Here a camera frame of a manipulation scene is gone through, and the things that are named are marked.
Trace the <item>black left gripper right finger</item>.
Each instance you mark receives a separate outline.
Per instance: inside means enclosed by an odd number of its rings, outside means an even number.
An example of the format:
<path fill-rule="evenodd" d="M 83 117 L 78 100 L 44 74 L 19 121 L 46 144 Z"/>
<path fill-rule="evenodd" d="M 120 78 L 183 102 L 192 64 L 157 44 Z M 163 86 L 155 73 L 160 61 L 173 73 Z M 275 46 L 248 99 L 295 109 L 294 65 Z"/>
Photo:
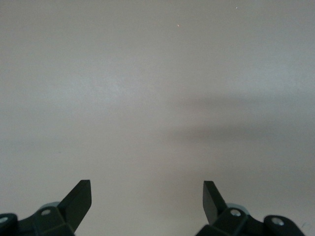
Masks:
<path fill-rule="evenodd" d="M 303 236 L 290 219 L 268 215 L 262 222 L 238 205 L 228 205 L 213 181 L 203 183 L 203 209 L 208 220 L 198 236 Z"/>

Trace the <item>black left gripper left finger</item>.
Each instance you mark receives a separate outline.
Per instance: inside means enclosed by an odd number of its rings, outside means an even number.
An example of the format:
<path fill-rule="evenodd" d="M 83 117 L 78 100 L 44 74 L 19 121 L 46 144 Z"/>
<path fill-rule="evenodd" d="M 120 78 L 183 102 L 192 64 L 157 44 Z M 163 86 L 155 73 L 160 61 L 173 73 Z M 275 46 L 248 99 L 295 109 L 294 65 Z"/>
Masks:
<path fill-rule="evenodd" d="M 91 181 L 81 180 L 60 201 L 43 205 L 19 220 L 15 213 L 0 215 L 2 236 L 74 236 L 92 205 Z"/>

